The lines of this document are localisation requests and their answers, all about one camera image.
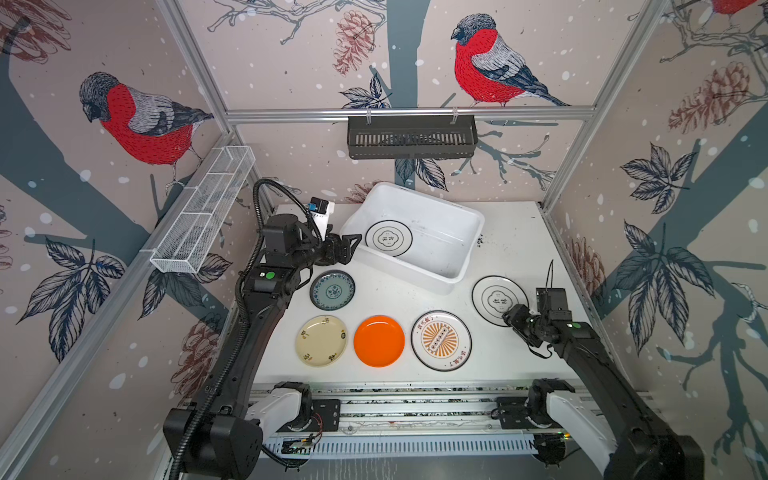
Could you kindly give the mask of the white plate green rim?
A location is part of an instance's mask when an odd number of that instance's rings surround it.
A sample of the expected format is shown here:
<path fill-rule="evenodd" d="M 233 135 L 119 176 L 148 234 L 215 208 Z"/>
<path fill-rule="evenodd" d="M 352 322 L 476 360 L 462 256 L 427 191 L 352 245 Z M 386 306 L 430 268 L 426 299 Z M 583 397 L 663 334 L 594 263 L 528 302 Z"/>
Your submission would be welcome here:
<path fill-rule="evenodd" d="M 487 322 L 507 328 L 503 315 L 512 307 L 530 306 L 529 299 L 520 285 L 499 275 L 479 279 L 472 289 L 472 304 L 476 312 Z"/>
<path fill-rule="evenodd" d="M 413 233 L 404 223 L 381 220 L 372 224 L 365 235 L 365 245 L 391 257 L 408 252 L 413 244 Z"/>

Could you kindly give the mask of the green blue floral plate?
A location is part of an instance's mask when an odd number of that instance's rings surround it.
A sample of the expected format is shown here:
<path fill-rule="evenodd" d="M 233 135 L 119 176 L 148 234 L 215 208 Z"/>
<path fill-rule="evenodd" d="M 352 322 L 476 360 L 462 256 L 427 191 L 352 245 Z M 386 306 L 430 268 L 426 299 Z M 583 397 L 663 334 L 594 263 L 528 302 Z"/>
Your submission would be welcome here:
<path fill-rule="evenodd" d="M 330 270 L 318 276 L 311 284 L 312 304 L 323 311 L 336 311 L 348 305 L 356 293 L 351 275 L 341 270 Z"/>

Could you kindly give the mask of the white plate orange sunburst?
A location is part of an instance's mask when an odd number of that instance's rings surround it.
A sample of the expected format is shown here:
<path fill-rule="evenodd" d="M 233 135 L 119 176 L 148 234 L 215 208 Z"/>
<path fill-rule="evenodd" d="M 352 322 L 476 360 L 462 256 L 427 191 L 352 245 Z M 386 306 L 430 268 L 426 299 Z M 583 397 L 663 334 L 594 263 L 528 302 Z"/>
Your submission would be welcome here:
<path fill-rule="evenodd" d="M 417 359 L 437 372 L 462 368 L 472 353 L 472 336 L 467 325 L 456 315 L 433 310 L 414 323 L 411 347 Z"/>

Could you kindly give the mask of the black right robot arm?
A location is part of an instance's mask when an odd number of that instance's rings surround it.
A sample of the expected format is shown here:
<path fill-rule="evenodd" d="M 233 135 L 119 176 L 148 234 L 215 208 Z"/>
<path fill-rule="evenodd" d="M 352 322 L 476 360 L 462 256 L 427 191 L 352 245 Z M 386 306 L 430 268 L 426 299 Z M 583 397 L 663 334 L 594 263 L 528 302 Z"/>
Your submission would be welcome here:
<path fill-rule="evenodd" d="M 577 322 L 562 288 L 536 291 L 537 309 L 516 304 L 503 315 L 535 353 L 545 345 L 577 374 L 600 412 L 587 409 L 566 381 L 537 379 L 525 403 L 536 427 L 558 424 L 606 479 L 702 479 L 704 454 L 688 435 L 675 433 L 634 390 L 611 360 L 599 335 Z"/>

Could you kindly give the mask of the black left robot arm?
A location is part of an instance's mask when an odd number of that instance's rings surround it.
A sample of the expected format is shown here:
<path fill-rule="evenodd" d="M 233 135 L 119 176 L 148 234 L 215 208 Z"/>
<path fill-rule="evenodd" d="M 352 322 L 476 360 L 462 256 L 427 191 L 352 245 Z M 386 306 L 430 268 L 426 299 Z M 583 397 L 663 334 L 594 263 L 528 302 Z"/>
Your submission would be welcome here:
<path fill-rule="evenodd" d="M 254 251 L 235 285 L 237 319 L 201 389 L 184 408 L 172 409 L 163 433 L 172 453 L 170 479 L 185 474 L 246 479 L 264 441 L 280 428 L 304 426 L 313 417 L 310 387 L 283 381 L 255 405 L 253 380 L 268 342 L 291 299 L 305 282 L 302 271 L 347 265 L 362 237 L 334 233 L 332 202 L 303 204 L 284 185 L 260 179 L 253 186 L 258 221 Z"/>

